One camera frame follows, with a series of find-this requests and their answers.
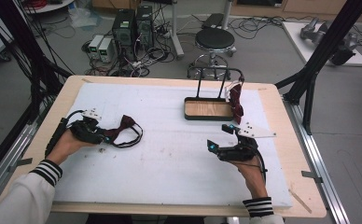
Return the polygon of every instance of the metal stool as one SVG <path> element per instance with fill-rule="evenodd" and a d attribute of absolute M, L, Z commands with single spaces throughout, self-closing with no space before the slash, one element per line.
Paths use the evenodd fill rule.
<path fill-rule="evenodd" d="M 217 54 L 227 52 L 230 57 L 233 55 L 233 51 L 231 49 L 233 48 L 234 37 L 231 33 L 222 29 L 206 28 L 196 34 L 195 44 L 199 49 L 203 49 L 209 53 L 199 56 L 189 66 L 228 67 L 228 62 Z M 208 62 L 203 62 L 201 60 L 203 57 L 208 57 Z M 203 71 L 203 77 L 210 76 L 214 77 L 214 79 L 218 79 L 219 76 L 224 74 L 225 73 L 213 73 L 213 69 L 204 69 Z"/>

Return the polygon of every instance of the stool seat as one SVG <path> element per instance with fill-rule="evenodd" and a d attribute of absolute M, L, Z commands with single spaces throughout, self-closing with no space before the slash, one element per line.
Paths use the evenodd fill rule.
<path fill-rule="evenodd" d="M 228 49 L 234 44 L 234 37 L 226 30 L 206 28 L 196 34 L 196 43 L 206 49 Z"/>

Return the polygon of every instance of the table surface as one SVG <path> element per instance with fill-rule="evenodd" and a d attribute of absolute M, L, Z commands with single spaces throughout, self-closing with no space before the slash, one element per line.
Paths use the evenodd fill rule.
<path fill-rule="evenodd" d="M 33 158 L 33 162 L 16 169 L 3 191 L 0 201 L 5 197 L 10 183 L 20 175 L 33 170 L 44 159 L 45 147 L 55 131 L 60 119 L 67 115 L 73 105 L 79 89 L 84 83 L 115 83 L 125 85 L 155 85 L 170 87 L 197 87 L 196 80 L 128 78 L 128 77 L 69 77 L 57 100 L 37 131 L 23 158 Z M 213 88 L 218 82 L 206 81 L 203 87 Z M 313 179 L 303 177 L 301 171 L 310 171 L 304 158 L 299 140 L 285 111 L 278 90 L 272 84 L 244 83 L 246 90 L 257 90 L 268 123 L 276 131 L 274 144 L 283 167 L 292 207 L 274 207 L 274 212 L 283 217 L 324 217 L 327 213 L 318 188 Z M 162 205 L 131 203 L 53 203 L 53 212 L 147 214 L 147 215 L 189 215 L 247 217 L 245 208 L 212 205 Z"/>

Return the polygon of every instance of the person's left hand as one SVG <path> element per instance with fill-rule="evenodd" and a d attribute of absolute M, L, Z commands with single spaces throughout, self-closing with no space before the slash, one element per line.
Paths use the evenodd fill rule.
<path fill-rule="evenodd" d="M 93 146 L 95 145 L 92 143 L 79 141 L 73 136 L 73 133 L 67 129 L 46 159 L 60 165 L 68 158 L 68 156 L 77 152 L 80 148 Z"/>

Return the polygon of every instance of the striped sleeve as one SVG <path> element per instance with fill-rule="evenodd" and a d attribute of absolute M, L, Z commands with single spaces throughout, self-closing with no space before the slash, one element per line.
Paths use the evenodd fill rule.
<path fill-rule="evenodd" d="M 250 213 L 250 217 L 265 217 L 274 214 L 271 197 L 245 200 L 243 204 Z"/>
<path fill-rule="evenodd" d="M 41 161 L 30 173 L 41 175 L 53 187 L 55 187 L 56 183 L 63 175 L 62 168 L 53 161 L 49 160 Z"/>

